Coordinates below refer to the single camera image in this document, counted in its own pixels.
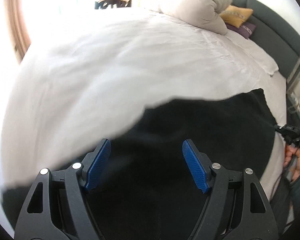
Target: white duvet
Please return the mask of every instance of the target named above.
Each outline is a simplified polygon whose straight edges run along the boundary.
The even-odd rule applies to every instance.
[[[56,24],[27,52],[7,106],[2,169],[8,187],[127,131],[174,98],[219,100],[263,88],[281,125],[285,79],[260,47],[144,9],[95,10]],[[281,173],[277,136],[261,179],[269,196]]]

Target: purple cushion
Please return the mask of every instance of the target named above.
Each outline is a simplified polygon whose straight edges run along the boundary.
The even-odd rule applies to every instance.
[[[229,30],[239,33],[241,36],[245,37],[246,39],[248,39],[252,35],[252,33],[256,28],[254,24],[248,22],[244,22],[239,28],[234,27],[228,23],[226,23],[226,26]]]

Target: blue finger pad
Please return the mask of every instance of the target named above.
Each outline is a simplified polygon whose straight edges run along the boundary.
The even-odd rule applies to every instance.
[[[207,184],[206,172],[187,141],[184,141],[182,144],[182,154],[197,188],[201,189],[203,193],[207,193],[209,186]]]
[[[109,140],[106,140],[87,171],[87,182],[84,186],[86,191],[89,192],[98,185],[101,173],[108,163],[110,153],[111,143]]]

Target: pillow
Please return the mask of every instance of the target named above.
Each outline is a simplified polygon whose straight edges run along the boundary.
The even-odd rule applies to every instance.
[[[225,23],[231,24],[234,27],[239,28],[242,23],[246,22],[248,18],[253,14],[253,10],[249,8],[240,8],[230,5],[224,10],[220,17]]]
[[[195,27],[225,35],[228,29],[219,14],[232,0],[141,0],[141,7],[164,13]]]
[[[239,33],[241,36],[245,37],[246,39],[248,39],[252,35],[252,33],[256,28],[256,25],[249,22],[243,23],[239,28],[234,27],[228,23],[226,23],[226,26],[229,30]]]

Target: black towel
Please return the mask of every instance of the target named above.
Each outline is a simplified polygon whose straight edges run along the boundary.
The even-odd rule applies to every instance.
[[[274,124],[262,89],[221,101],[175,99],[146,109],[132,129],[110,138],[109,163],[88,195],[103,235],[109,240],[187,239],[206,195],[192,179],[182,142],[192,139],[212,162],[237,171],[249,167],[260,178],[273,148]],[[16,201],[7,195],[13,193],[3,195],[4,207]]]

